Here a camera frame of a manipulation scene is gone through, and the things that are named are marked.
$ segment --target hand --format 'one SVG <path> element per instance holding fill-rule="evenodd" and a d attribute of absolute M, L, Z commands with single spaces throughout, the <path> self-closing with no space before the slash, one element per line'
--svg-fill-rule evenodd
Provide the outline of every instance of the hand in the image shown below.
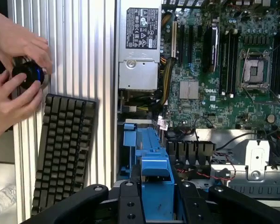
<path fill-rule="evenodd" d="M 45 68 L 48 74 L 52 73 L 47 40 L 0 14 L 0 61 L 10 73 L 14 67 L 13 57 L 17 56 L 27 56 Z"/>
<path fill-rule="evenodd" d="M 35 81 L 23 94 L 10 100 L 9 95 L 27 76 L 21 73 L 9 81 L 8 78 L 8 71 L 0 74 L 0 136 L 12 125 L 32 115 L 41 103 L 43 95 L 40 82 Z"/>

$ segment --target blue drive cage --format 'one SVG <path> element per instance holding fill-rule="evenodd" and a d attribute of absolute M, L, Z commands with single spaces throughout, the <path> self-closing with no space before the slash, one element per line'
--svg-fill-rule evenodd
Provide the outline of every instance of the blue drive cage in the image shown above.
<path fill-rule="evenodd" d="M 124 125 L 124 146 L 128 146 L 129 167 L 141 165 L 142 202 L 146 220 L 173 220 L 174 178 L 169 156 L 151 128 Z"/>

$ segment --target motherboard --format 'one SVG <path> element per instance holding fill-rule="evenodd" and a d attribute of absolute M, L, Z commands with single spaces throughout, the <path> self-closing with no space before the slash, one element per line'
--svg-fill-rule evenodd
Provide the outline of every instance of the motherboard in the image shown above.
<path fill-rule="evenodd" d="M 280 128 L 280 13 L 236 4 L 184 9 L 162 30 L 170 57 L 177 25 L 177 65 L 165 114 L 170 127 L 201 116 L 217 129 Z M 209 124 L 201 120 L 196 127 Z"/>

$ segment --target black mounting arm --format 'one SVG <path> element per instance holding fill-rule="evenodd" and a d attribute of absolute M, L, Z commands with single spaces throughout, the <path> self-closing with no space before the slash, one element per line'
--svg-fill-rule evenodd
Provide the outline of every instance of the black mounting arm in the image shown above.
<path fill-rule="evenodd" d="M 137 178 L 122 182 L 110 192 L 106 186 L 91 185 L 23 224 L 161 224 L 162 221 L 145 220 L 141 186 L 134 180 Z M 225 186 L 210 187 L 206 193 L 191 182 L 177 179 L 175 197 L 174 212 L 184 223 L 280 224 L 280 211 Z"/>
<path fill-rule="evenodd" d="M 212 186 L 208 196 L 222 211 L 222 223 L 280 224 L 280 211 L 231 188 Z"/>
<path fill-rule="evenodd" d="M 22 224 L 83 223 L 93 217 L 96 206 L 108 198 L 108 188 L 95 184 L 33 216 Z"/>

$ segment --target black keyboard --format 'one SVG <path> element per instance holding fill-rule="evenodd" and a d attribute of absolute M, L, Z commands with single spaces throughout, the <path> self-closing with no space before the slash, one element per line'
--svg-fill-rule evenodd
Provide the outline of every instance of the black keyboard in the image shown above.
<path fill-rule="evenodd" d="M 96 103 L 48 94 L 38 155 L 34 216 L 84 187 Z"/>

